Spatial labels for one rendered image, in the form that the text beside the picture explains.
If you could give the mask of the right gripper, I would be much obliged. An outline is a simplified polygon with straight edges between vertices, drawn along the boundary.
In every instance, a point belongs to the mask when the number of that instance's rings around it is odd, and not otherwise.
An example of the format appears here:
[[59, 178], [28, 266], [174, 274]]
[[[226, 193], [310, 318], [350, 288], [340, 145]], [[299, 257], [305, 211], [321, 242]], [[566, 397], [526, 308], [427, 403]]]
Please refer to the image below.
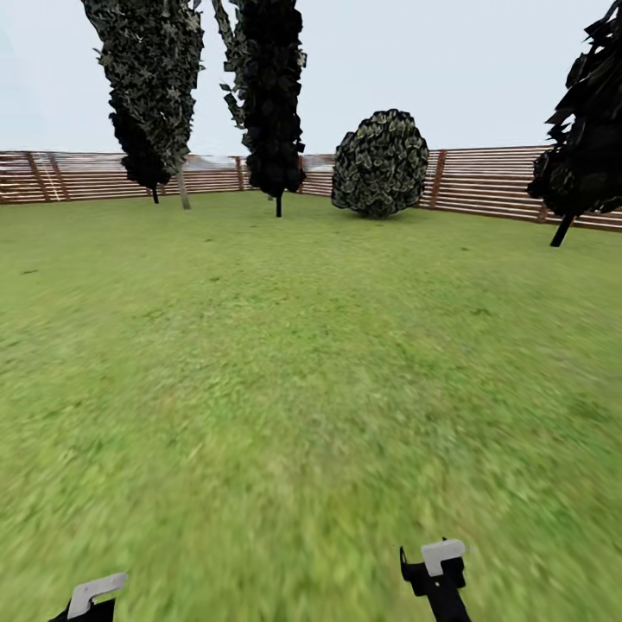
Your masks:
[[412, 590], [416, 596], [426, 595], [429, 604], [433, 606], [440, 595], [455, 595], [460, 599], [457, 588], [465, 587], [462, 570], [464, 562], [460, 558], [451, 558], [443, 561], [441, 565], [442, 574], [435, 577], [428, 574], [425, 562], [421, 564], [408, 564], [404, 560], [403, 548], [400, 550], [400, 562], [402, 574], [405, 581], [412, 583]]

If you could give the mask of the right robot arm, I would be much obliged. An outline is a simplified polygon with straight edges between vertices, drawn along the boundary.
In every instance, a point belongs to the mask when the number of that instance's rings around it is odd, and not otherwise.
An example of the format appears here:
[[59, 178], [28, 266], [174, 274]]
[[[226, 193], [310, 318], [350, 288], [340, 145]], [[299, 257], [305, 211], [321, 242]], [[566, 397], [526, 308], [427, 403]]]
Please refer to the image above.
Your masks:
[[459, 539], [443, 539], [422, 547], [421, 564], [408, 564], [403, 548], [400, 562], [405, 581], [412, 583], [416, 596], [426, 595], [436, 622], [471, 622], [457, 588], [465, 587], [462, 570], [464, 543]]

